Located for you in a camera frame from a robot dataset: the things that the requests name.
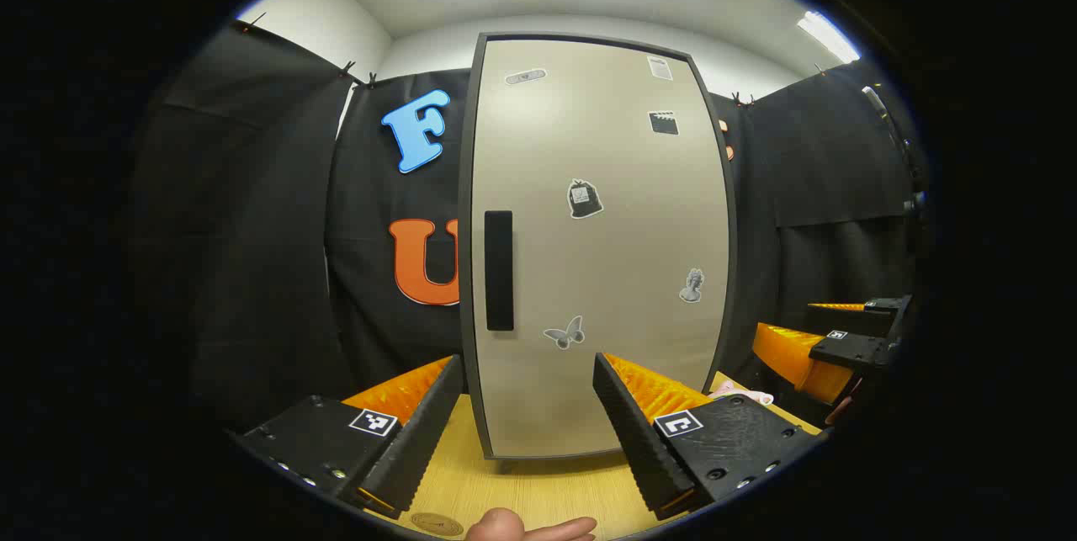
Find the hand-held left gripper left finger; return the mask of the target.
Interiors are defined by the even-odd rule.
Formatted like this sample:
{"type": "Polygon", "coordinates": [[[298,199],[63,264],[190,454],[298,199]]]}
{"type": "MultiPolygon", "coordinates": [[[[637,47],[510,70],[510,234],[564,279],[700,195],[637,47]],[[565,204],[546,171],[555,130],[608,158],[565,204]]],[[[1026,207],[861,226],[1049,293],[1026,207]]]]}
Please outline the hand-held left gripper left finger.
{"type": "Polygon", "coordinates": [[[451,353],[350,398],[300,396],[230,440],[308,491],[398,518],[411,510],[463,376],[451,353]]]}

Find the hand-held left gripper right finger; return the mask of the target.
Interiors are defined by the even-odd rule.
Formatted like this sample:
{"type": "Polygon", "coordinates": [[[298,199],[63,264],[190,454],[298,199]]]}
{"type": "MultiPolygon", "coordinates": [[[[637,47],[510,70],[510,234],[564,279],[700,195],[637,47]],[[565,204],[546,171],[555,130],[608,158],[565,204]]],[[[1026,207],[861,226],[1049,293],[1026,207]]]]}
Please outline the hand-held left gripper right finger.
{"type": "Polygon", "coordinates": [[[730,503],[830,436],[744,392],[708,398],[614,353],[596,353],[592,387],[658,519],[730,503]]]}

